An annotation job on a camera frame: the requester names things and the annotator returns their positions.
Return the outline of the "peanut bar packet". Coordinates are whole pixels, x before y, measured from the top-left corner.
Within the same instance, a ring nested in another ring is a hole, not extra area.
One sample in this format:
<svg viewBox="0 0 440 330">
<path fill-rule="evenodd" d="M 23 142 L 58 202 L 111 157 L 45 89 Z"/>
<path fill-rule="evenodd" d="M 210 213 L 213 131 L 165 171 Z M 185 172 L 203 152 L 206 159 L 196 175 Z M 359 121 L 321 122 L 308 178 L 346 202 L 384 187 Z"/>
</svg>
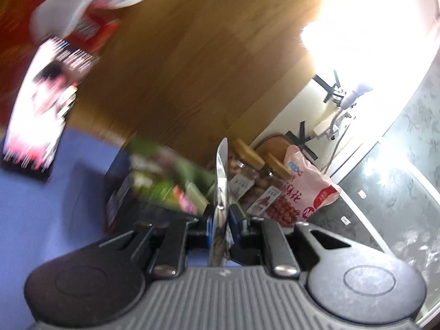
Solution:
<svg viewBox="0 0 440 330">
<path fill-rule="evenodd" d="M 224 138 L 216 151 L 216 202 L 213 213 L 213 227 L 210 244 L 209 265 L 221 267 L 227 246 L 226 231 L 229 211 L 227 181 L 228 140 Z"/>
</svg>

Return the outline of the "light green snack packet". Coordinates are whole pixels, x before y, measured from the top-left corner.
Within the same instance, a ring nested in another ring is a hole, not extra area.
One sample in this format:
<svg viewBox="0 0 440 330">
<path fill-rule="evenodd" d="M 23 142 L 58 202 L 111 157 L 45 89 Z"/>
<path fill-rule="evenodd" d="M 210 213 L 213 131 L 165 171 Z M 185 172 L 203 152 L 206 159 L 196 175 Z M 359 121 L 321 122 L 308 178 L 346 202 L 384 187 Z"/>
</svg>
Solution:
<svg viewBox="0 0 440 330">
<path fill-rule="evenodd" d="M 132 136 L 125 145 L 128 185 L 138 200 L 201 216 L 213 202 L 215 174 L 165 145 Z"/>
</svg>

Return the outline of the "black sheep tin box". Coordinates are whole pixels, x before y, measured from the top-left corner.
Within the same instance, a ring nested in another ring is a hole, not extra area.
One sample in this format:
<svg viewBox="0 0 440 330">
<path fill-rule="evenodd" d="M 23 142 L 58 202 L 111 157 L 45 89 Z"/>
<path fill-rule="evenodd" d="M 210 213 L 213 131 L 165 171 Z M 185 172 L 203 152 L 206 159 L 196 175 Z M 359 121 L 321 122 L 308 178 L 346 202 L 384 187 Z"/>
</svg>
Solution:
<svg viewBox="0 0 440 330">
<path fill-rule="evenodd" d="M 120 149 L 104 181 L 108 232 L 200 218 L 213 202 L 216 183 L 213 171 L 137 135 Z"/>
</svg>

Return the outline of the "right nut jar gold lid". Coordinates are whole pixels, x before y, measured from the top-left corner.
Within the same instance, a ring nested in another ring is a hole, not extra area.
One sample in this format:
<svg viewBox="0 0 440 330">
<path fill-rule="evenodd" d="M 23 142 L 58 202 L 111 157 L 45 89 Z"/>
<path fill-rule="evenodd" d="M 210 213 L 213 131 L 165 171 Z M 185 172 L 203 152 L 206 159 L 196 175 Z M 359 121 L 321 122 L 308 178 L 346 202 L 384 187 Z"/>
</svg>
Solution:
<svg viewBox="0 0 440 330">
<path fill-rule="evenodd" d="M 271 153 L 262 155 L 265 165 L 258 172 L 254 185 L 240 199 L 242 209 L 252 216 L 263 213 L 281 196 L 291 172 Z"/>
</svg>

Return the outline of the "nut jar gold lid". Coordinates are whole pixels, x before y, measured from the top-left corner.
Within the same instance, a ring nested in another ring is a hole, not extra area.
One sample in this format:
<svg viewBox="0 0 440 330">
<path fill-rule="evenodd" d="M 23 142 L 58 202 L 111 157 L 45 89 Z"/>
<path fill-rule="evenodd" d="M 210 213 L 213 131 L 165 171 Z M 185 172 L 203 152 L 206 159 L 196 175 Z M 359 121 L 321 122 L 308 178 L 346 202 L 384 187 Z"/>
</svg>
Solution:
<svg viewBox="0 0 440 330">
<path fill-rule="evenodd" d="M 227 159 L 227 179 L 230 192 L 240 200 L 255 184 L 264 168 L 264 159 L 243 140 L 230 143 Z"/>
<path fill-rule="evenodd" d="M 262 155 L 265 165 L 258 172 L 254 185 L 240 199 L 242 209 L 252 216 L 263 213 L 281 196 L 291 172 L 271 153 Z"/>
</svg>

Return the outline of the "left nut jar gold lid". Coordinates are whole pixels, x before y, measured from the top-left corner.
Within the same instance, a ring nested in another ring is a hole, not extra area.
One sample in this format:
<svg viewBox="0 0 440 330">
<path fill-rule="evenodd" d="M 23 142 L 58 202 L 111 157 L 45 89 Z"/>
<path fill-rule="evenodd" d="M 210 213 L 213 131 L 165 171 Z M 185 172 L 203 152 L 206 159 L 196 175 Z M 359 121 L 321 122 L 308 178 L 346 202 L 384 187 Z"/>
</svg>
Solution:
<svg viewBox="0 0 440 330">
<path fill-rule="evenodd" d="M 230 192 L 240 200 L 255 184 L 264 168 L 264 159 L 243 140 L 230 143 L 227 159 L 227 179 Z"/>
</svg>

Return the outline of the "pink twisted snack bag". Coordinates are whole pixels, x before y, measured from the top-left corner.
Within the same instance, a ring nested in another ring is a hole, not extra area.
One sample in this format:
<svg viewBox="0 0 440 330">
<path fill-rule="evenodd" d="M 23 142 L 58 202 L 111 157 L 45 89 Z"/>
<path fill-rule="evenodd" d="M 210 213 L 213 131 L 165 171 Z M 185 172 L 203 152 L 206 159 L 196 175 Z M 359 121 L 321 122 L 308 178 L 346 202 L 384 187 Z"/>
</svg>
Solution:
<svg viewBox="0 0 440 330">
<path fill-rule="evenodd" d="M 310 163 L 297 146 L 287 148 L 284 165 L 291 177 L 284 183 L 278 199 L 263 213 L 281 227 L 292 228 L 295 222 L 306 221 L 317 210 L 339 198 L 341 188 Z"/>
</svg>

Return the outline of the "round wooden cutting board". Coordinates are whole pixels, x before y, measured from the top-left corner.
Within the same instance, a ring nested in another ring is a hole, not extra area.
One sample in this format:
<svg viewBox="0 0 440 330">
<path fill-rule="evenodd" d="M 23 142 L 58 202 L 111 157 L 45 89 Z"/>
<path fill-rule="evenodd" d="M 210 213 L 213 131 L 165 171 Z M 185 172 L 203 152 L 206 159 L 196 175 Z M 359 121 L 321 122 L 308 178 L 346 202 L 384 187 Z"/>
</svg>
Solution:
<svg viewBox="0 0 440 330">
<path fill-rule="evenodd" d="M 286 150 L 291 145 L 291 141 L 282 133 L 273 133 L 261 139 L 255 145 L 255 151 L 263 156 L 267 153 L 273 155 L 280 162 L 284 160 Z"/>
</svg>

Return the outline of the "blue printed tablecloth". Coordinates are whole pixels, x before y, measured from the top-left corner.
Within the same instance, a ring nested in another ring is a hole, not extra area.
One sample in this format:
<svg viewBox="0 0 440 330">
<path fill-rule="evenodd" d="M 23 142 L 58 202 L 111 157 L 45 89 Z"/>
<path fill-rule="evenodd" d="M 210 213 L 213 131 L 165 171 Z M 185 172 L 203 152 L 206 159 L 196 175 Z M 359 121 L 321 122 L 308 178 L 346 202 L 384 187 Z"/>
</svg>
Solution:
<svg viewBox="0 0 440 330">
<path fill-rule="evenodd" d="M 35 322 L 24 283 L 40 265 L 108 241 L 105 172 L 116 150 L 67 130 L 47 183 L 1 172 L 1 328 L 48 329 Z M 138 303 L 104 329 L 240 329 L 243 270 L 190 266 L 182 277 L 148 285 Z"/>
</svg>

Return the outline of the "frosted glass door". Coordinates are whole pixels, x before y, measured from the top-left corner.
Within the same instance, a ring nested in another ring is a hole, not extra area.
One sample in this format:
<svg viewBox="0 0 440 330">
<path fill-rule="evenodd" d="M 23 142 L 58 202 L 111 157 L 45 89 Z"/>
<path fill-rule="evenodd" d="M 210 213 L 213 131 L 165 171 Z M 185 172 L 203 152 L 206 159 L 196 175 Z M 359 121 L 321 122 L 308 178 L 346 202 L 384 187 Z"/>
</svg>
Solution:
<svg viewBox="0 0 440 330">
<path fill-rule="evenodd" d="M 418 316 L 439 328 L 439 66 L 392 126 L 340 183 L 341 197 L 319 210 L 313 224 L 361 244 L 392 252 L 427 283 Z"/>
</svg>

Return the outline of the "smartphone with video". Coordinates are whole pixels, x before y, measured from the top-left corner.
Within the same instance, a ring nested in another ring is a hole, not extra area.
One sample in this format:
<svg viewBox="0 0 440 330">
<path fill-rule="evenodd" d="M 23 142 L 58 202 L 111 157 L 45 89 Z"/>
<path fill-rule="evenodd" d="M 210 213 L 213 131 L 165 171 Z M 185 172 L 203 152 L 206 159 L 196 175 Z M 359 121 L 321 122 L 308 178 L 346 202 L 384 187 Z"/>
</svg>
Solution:
<svg viewBox="0 0 440 330">
<path fill-rule="evenodd" d="M 64 50 L 44 63 L 46 46 L 38 51 L 16 97 L 1 148 L 1 166 L 48 180 L 78 86 L 98 58 L 82 50 Z"/>
</svg>

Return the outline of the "red biscuit gift box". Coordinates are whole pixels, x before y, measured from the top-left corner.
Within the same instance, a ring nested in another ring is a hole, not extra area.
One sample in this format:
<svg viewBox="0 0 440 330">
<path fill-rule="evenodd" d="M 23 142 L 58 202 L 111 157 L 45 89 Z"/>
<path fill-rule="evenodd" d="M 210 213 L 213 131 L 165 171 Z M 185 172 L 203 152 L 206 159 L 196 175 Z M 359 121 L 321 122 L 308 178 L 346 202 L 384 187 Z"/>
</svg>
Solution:
<svg viewBox="0 0 440 330">
<path fill-rule="evenodd" d="M 9 122 L 11 111 L 24 76 L 38 51 L 46 46 L 48 63 L 66 47 L 97 54 L 120 25 L 104 10 L 91 7 L 67 13 L 55 7 L 49 22 L 37 26 L 37 17 L 52 0 L 1 0 L 1 127 Z"/>
</svg>

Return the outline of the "white wall power adapter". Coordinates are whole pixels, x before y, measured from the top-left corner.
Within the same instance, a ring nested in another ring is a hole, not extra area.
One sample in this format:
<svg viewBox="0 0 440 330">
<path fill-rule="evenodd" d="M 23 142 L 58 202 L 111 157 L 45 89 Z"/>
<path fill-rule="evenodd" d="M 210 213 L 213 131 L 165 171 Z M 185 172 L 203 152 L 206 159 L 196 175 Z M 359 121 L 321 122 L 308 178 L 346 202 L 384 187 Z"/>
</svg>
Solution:
<svg viewBox="0 0 440 330">
<path fill-rule="evenodd" d="M 344 118 L 349 109 L 356 105 L 356 100 L 373 90 L 372 87 L 363 84 L 345 87 L 341 82 L 337 70 L 333 71 L 334 83 L 328 84 L 325 79 L 319 75 L 315 75 L 313 80 L 324 89 L 327 93 L 324 103 L 331 102 L 336 108 L 328 117 L 323 119 L 314 129 L 313 135 L 317 139 L 326 136 L 329 140 L 334 140 L 339 133 L 339 120 Z"/>
</svg>

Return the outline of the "wooden board on wall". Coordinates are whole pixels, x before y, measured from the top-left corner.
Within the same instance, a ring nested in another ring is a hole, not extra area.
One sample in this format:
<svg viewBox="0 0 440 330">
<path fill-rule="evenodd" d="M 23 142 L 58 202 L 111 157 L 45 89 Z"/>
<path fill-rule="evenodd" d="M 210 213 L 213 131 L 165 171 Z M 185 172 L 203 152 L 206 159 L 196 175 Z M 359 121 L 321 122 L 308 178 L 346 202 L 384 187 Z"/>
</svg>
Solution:
<svg viewBox="0 0 440 330">
<path fill-rule="evenodd" d="M 251 142 L 311 80 L 303 28 L 323 0 L 144 0 L 78 90 L 69 125 L 132 135 L 200 165 L 224 137 Z"/>
</svg>

